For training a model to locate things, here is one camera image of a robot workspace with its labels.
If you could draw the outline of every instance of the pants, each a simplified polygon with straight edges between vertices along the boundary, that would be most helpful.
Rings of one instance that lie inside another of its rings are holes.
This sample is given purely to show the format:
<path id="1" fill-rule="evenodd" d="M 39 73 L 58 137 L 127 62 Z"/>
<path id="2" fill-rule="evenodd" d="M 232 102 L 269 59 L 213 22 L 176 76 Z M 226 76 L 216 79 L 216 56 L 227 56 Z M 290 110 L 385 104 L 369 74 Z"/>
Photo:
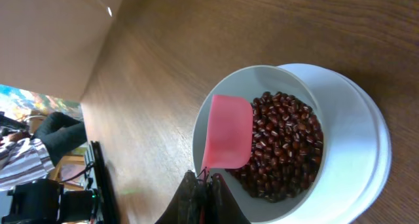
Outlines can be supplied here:
<path id="1" fill-rule="evenodd" d="M 38 138 L 44 143 L 54 166 L 65 154 L 87 141 L 84 123 L 59 112 L 51 113 L 32 138 Z"/>

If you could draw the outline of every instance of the beige panel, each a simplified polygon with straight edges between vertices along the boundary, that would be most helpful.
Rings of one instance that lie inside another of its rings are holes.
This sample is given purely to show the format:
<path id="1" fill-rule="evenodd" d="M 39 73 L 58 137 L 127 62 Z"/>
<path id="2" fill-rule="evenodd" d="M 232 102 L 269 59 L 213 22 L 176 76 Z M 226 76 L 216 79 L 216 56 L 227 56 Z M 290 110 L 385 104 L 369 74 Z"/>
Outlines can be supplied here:
<path id="1" fill-rule="evenodd" d="M 0 0 L 0 84 L 79 101 L 120 2 Z"/>

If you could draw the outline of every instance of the pink spatula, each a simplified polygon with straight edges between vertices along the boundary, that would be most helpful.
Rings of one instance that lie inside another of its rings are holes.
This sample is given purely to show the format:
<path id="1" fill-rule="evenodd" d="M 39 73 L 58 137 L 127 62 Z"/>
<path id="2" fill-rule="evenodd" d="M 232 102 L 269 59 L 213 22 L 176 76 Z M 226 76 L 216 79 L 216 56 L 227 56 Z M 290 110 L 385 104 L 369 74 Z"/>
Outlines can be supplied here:
<path id="1" fill-rule="evenodd" d="M 251 154 L 253 110 L 236 96 L 214 95 L 208 116 L 207 140 L 201 171 L 240 168 Z"/>

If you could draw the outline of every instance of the brown wooden surface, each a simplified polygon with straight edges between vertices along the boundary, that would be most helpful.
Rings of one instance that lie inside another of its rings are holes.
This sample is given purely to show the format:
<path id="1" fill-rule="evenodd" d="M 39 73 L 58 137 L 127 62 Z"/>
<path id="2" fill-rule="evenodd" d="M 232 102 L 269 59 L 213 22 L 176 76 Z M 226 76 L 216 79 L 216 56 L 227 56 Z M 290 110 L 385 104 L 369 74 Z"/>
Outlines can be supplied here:
<path id="1" fill-rule="evenodd" d="M 123 223 L 153 223 L 192 169 L 195 117 L 229 73 L 300 62 L 367 91 L 392 134 L 388 183 L 355 223 L 419 220 L 419 0 L 124 0 L 82 100 Z"/>

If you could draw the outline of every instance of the striped shirt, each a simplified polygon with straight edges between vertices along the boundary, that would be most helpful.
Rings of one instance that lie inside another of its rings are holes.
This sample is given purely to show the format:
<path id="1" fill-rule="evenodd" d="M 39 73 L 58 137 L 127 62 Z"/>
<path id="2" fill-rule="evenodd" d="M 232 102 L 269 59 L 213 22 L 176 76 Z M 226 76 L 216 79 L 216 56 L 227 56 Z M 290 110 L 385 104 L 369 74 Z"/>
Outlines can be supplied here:
<path id="1" fill-rule="evenodd" d="M 46 177 L 54 169 L 40 139 L 22 139 L 0 147 L 0 191 Z"/>

